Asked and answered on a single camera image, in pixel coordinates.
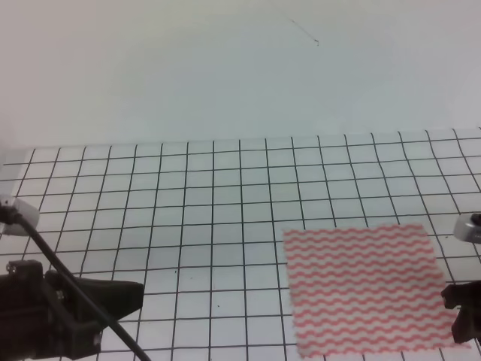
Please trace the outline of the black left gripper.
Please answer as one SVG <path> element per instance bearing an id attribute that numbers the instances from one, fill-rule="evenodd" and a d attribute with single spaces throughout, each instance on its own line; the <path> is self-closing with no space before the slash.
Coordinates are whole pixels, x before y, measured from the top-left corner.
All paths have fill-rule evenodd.
<path id="1" fill-rule="evenodd" d="M 37 261 L 11 261 L 1 276 L 1 359 L 71 360 L 101 350 L 102 328 L 80 322 L 64 305 L 62 292 L 45 281 Z M 115 320 L 139 311 L 144 285 L 133 281 L 77 279 L 80 288 Z"/>

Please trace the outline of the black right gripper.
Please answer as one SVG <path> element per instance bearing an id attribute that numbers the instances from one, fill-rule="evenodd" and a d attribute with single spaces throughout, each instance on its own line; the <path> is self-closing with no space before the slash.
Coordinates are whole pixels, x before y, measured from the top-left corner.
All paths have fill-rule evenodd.
<path id="1" fill-rule="evenodd" d="M 480 342 L 480 292 L 480 281 L 450 284 L 441 292 L 445 308 L 459 307 L 458 316 L 451 327 L 456 344 L 470 340 Z"/>

